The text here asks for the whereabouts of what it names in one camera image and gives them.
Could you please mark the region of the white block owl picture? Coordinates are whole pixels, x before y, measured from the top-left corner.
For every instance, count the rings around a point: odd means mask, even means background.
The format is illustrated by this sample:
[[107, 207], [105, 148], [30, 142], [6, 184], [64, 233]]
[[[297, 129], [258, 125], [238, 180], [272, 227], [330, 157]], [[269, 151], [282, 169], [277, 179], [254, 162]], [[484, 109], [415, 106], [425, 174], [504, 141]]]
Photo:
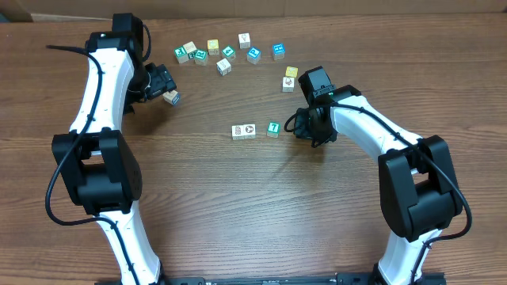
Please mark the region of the white block owl picture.
[[233, 125], [231, 127], [231, 137], [233, 140], [240, 140], [245, 138], [245, 128], [243, 125]]

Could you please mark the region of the white block red picture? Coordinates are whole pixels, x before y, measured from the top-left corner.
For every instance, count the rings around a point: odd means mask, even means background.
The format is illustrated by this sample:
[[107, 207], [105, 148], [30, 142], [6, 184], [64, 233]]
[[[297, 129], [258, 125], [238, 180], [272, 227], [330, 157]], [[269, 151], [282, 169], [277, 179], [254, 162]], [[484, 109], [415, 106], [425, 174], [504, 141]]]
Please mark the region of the white block red picture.
[[291, 93], [291, 92], [294, 91], [294, 88], [295, 88], [294, 78], [283, 77], [283, 80], [282, 80], [282, 91], [284, 93]]

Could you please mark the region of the white block dark round picture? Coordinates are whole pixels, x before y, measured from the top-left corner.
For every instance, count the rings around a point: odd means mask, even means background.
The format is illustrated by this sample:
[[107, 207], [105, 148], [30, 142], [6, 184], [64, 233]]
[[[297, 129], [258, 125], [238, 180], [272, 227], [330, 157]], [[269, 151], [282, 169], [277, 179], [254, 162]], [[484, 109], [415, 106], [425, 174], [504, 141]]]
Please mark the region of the white block dark round picture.
[[244, 138], [255, 139], [256, 138], [256, 126], [253, 123], [244, 124]]

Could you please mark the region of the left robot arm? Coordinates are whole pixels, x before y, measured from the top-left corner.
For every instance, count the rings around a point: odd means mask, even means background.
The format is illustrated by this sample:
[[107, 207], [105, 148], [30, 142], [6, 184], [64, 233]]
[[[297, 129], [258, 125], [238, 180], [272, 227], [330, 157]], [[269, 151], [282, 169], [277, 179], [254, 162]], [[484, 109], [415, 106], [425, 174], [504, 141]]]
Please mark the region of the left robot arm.
[[71, 224], [51, 210], [52, 189], [61, 177], [71, 201], [87, 214], [74, 224], [95, 222], [104, 231], [120, 267], [118, 282], [167, 284], [140, 216], [142, 172], [121, 128], [134, 103], [160, 95], [177, 102], [177, 86], [164, 65], [147, 61], [151, 35], [132, 13], [114, 14], [111, 31], [93, 32], [84, 47], [69, 50], [87, 57], [89, 73], [69, 132], [52, 140], [57, 167], [45, 198], [48, 217], [61, 226]]

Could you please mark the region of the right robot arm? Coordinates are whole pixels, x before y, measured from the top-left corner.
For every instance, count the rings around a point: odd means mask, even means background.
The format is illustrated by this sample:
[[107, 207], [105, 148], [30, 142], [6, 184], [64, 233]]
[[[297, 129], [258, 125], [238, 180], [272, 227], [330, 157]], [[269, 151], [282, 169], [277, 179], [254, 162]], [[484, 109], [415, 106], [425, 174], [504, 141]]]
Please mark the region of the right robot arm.
[[442, 273], [424, 273], [437, 241], [462, 237], [471, 229], [470, 206], [459, 190], [448, 144], [438, 135], [422, 138], [377, 112], [351, 85], [336, 87], [318, 66], [298, 79], [308, 103], [286, 132], [312, 147], [338, 135], [354, 141], [376, 161], [379, 200], [391, 229], [385, 253], [370, 273], [338, 273], [338, 284], [444, 284]]

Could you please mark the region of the green number seven block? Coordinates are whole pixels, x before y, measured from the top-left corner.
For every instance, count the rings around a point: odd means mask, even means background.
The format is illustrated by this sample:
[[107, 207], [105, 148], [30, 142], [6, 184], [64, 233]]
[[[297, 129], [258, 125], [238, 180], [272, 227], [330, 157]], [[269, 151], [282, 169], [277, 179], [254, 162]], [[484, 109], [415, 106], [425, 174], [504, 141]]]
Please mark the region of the green number seven block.
[[280, 124], [277, 122], [270, 122], [266, 135], [271, 138], [278, 138], [280, 135]]

